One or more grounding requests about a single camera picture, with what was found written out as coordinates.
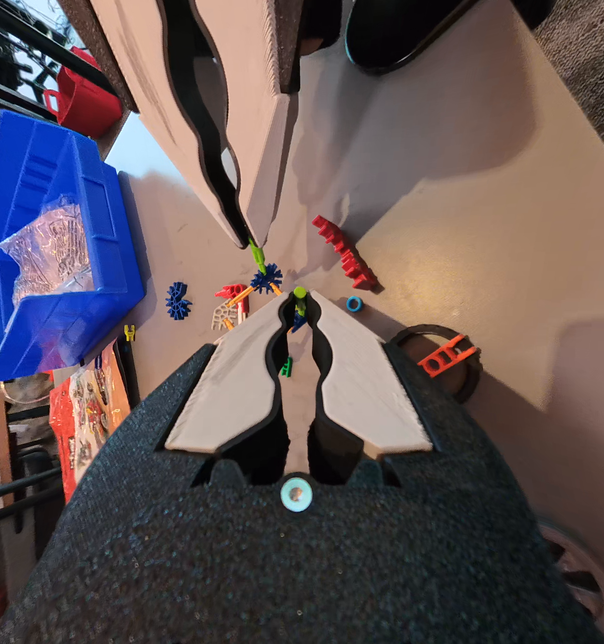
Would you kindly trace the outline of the grey wheel hub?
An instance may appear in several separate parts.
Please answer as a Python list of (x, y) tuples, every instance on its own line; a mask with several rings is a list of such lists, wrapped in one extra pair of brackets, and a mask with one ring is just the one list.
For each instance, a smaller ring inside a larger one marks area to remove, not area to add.
[(568, 531), (542, 519), (538, 527), (570, 592), (604, 634), (604, 567)]

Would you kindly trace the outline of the black rubber tire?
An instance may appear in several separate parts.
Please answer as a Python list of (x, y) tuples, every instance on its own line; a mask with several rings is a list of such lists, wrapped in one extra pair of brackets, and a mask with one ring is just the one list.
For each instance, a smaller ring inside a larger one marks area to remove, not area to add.
[[(423, 324), (401, 330), (390, 340), (390, 343), (403, 350), (411, 360), (418, 364), (420, 360), (456, 334), (466, 335), (446, 326)], [(441, 389), (450, 393), (458, 403), (464, 404), (476, 392), (482, 373), (481, 350), (478, 347), (478, 353), (475, 356), (453, 366), (450, 370), (438, 377), (431, 378), (431, 380)]]

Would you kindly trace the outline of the orange rod blue connector frame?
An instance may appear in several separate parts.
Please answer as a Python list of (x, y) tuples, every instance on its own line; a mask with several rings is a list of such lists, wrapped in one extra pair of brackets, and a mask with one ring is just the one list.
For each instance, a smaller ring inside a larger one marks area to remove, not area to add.
[(224, 301), (218, 305), (213, 312), (211, 329), (232, 330), (238, 324), (244, 322), (249, 315), (249, 296), (252, 293), (266, 293), (282, 295), (280, 288), (283, 280), (282, 271), (275, 263), (267, 263), (265, 254), (261, 247), (250, 239), (249, 246), (252, 257), (257, 266), (257, 272), (252, 277), (249, 288), (232, 300)]

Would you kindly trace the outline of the red bucket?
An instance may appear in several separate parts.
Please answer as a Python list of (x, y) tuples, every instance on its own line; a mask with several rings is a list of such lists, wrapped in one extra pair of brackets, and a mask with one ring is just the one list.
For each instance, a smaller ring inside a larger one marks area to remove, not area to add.
[(57, 90), (46, 89), (43, 99), (61, 127), (98, 140), (121, 119), (119, 98), (78, 73), (62, 66), (56, 83)]

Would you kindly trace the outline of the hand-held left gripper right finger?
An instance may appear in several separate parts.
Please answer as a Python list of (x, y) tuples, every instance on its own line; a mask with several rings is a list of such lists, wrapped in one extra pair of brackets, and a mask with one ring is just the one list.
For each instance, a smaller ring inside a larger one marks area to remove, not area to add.
[(306, 308), (322, 420), (359, 439), (365, 455), (432, 451), (382, 338), (316, 290)]

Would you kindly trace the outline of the clear plastic bag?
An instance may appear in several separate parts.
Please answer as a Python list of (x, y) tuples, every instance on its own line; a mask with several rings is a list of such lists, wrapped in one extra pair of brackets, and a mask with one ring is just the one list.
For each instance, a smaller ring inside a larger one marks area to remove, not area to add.
[(91, 292), (94, 277), (79, 197), (62, 193), (44, 202), (37, 217), (0, 241), (0, 251), (17, 268), (8, 289), (11, 312), (3, 334), (14, 327), (26, 297)]

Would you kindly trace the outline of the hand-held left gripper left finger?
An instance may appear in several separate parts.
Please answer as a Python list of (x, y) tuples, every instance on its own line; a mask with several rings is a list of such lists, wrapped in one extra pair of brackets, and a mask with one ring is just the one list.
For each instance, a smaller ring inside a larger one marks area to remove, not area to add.
[(215, 343), (164, 444), (167, 450), (220, 453), (258, 429), (281, 403), (276, 343), (292, 304), (283, 292)]

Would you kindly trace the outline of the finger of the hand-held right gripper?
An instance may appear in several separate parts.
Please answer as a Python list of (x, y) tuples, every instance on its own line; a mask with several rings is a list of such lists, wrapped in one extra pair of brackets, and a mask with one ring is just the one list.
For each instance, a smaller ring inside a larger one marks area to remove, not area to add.
[(249, 245), (222, 134), (194, 72), (205, 41), (187, 1), (91, 1), (140, 121), (239, 247)]
[(240, 212), (255, 244), (265, 244), (278, 212), (297, 92), (299, 4), (195, 1), (227, 89), (226, 140), (238, 172)]

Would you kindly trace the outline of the black chair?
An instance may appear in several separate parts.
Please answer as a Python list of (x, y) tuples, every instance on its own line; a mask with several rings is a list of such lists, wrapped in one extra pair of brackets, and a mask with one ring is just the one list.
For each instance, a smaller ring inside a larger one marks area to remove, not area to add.
[(478, 1), (355, 1), (345, 50), (362, 72), (382, 76), (407, 65)]

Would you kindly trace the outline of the red connector pair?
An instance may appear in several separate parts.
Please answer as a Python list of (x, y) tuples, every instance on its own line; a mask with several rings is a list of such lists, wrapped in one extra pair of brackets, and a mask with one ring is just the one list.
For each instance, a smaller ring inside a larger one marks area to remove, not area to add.
[(335, 223), (319, 215), (314, 218), (312, 225), (339, 255), (341, 269), (345, 276), (352, 280), (354, 289), (373, 291), (380, 286), (378, 278), (362, 259), (356, 246)]

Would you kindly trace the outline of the orange ladder connector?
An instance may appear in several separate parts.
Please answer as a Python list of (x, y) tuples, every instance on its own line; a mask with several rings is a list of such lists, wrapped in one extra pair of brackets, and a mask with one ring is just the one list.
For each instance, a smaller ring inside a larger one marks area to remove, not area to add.
[(420, 360), (418, 365), (434, 379), (477, 353), (478, 347), (469, 341), (467, 335), (456, 334)]

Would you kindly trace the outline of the printed toy packet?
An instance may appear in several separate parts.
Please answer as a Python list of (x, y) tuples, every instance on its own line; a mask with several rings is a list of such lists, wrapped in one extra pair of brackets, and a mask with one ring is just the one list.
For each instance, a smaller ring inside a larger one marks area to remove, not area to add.
[(120, 335), (50, 392), (49, 424), (56, 438), (65, 503), (140, 402), (132, 344)]

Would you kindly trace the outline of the blue snowflake connector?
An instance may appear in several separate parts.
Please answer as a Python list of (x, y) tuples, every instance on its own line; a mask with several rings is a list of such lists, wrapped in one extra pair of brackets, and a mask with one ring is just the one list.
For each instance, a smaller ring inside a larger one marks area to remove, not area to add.
[(166, 307), (168, 315), (175, 321), (183, 321), (191, 313), (192, 302), (186, 297), (187, 285), (182, 281), (174, 282), (167, 291)]

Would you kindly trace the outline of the blue plastic bin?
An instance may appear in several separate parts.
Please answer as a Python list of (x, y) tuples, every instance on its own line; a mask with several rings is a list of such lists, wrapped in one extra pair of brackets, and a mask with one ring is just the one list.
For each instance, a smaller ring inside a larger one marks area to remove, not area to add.
[(43, 205), (80, 206), (94, 290), (12, 302), (19, 268), (0, 249), (0, 382), (78, 364), (144, 297), (117, 172), (79, 133), (0, 111), (0, 242)]

